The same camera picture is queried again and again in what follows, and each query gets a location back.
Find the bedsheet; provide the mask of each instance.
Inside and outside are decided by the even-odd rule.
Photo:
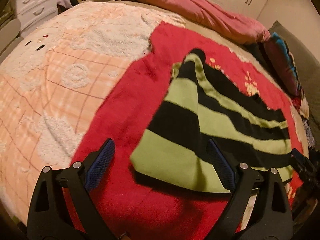
[[[14,54],[11,54],[11,57],[0,66],[0,87],[3,91],[0,98],[0,178],[2,178],[0,197],[7,205],[7,208],[24,223],[27,221],[29,201],[40,170],[52,162],[57,163],[57,165],[53,165],[54,169],[63,168],[62,163],[67,165],[67,160],[70,160],[73,156],[74,149],[78,147],[78,142],[88,129],[95,111],[100,107],[104,98],[110,93],[130,63],[135,58],[148,53],[150,49],[148,43],[146,47],[142,47],[138,51],[138,56],[132,54],[130,49],[125,55],[119,55],[117,51],[114,52],[113,56],[99,53],[101,49],[109,49],[108,47],[103,48],[100,45],[101,43],[94,43],[97,39],[99,40],[99,36],[103,37],[100,35],[101,28],[92,32],[95,34],[95,39],[93,40],[88,41],[84,33],[92,31],[92,27],[101,24],[105,18],[119,22],[121,16],[132,17],[132,12],[136,12],[137,19],[143,19],[146,25],[152,24],[153,26],[155,22],[159,23],[161,20],[181,27],[185,24],[186,28],[227,46],[239,57],[248,59],[258,72],[265,75],[278,87],[271,76],[250,53],[223,38],[215,31],[177,17],[176,14],[162,14],[163,12],[168,13],[168,11],[154,6],[134,2],[121,2],[120,4],[138,8],[125,9],[123,6],[114,6],[112,10],[109,10],[109,4],[119,4],[119,2],[106,3],[100,0],[103,3],[98,3],[97,1],[99,0],[78,5],[41,26],[40,29],[31,34],[32,36],[29,36],[32,39],[27,38],[23,44],[16,48]],[[144,12],[144,15],[153,17],[153,20],[148,20],[148,17],[141,17],[142,12]],[[50,34],[51,29],[55,26],[57,30],[53,32],[53,36],[58,38],[45,37]],[[30,73],[27,71],[28,69],[24,70],[23,77],[25,81],[19,84],[16,80],[17,78],[11,76],[14,71],[11,71],[10,75],[7,71],[9,71],[10,66],[14,66],[15,62],[19,62],[18,56],[24,53],[24,46],[29,41],[34,41],[33,37],[36,38],[36,42],[50,38],[51,40],[47,40],[48,42],[46,43],[50,47],[48,45],[49,49],[43,53],[44,63],[39,63],[41,67],[34,68]],[[34,46],[33,50],[39,49],[41,44],[39,42],[39,45]],[[26,56],[29,63],[37,60],[37,57],[34,58],[28,53],[25,53],[24,56]],[[77,66],[76,71],[66,68],[66,66],[78,63],[82,65],[88,64],[88,71],[82,66]],[[118,76],[115,76],[116,73],[113,71],[119,71]],[[41,77],[40,84],[32,78],[33,75],[36,76],[36,73]],[[76,88],[68,89],[68,86],[73,86],[74,83],[76,83]],[[39,114],[31,108],[30,104],[36,104],[35,111]],[[24,114],[29,114],[31,117],[24,118]],[[308,152],[308,143],[301,118],[294,109],[292,115],[298,139],[302,142],[304,153],[306,154]],[[51,123],[57,123],[57,128],[46,129],[42,132],[42,129],[50,127]],[[66,131],[61,138],[51,136],[51,134],[55,134],[57,129]],[[58,146],[55,147],[57,151],[54,154],[47,155],[47,157],[51,157],[48,159],[49,162],[40,157],[42,153],[45,155],[48,152],[46,144],[40,143],[42,134],[44,136],[49,134],[51,140]],[[292,192],[290,185],[288,185],[288,192]]]
[[[96,110],[173,13],[87,2],[46,22],[0,66],[1,200],[27,223],[40,170],[68,167]]]

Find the cabinet handle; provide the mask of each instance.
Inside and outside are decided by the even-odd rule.
[[[37,11],[34,12],[33,14],[34,14],[35,16],[38,16],[38,15],[40,15],[40,14],[43,13],[43,10],[44,10],[44,7],[43,7],[41,10],[37,10]]]
[[[30,2],[31,0],[25,0],[24,2],[22,2],[23,4],[27,4],[28,2]]]

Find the green and black striped fabric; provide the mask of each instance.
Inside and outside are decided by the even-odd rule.
[[[283,181],[292,176],[281,109],[268,110],[257,94],[242,94],[194,49],[173,66],[168,93],[130,160],[137,172],[180,187],[228,192],[206,152],[210,138],[254,169],[278,168]]]

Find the pink pillow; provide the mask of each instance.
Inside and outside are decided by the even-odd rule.
[[[239,44],[267,41],[270,33],[257,20],[223,10],[207,0],[138,0],[178,13],[186,19],[217,31]]]

